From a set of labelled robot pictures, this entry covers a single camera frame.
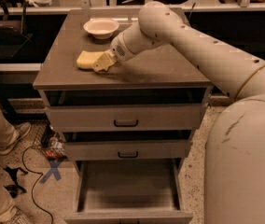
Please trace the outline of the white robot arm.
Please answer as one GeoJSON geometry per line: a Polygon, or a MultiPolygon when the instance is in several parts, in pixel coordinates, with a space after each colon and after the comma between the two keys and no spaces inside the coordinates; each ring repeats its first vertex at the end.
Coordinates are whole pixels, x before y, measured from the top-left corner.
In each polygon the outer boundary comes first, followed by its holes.
{"type": "Polygon", "coordinates": [[[265,224],[265,61],[183,23],[159,2],[145,4],[96,61],[117,61],[172,45],[232,99],[216,119],[205,151],[206,224],[265,224]]]}

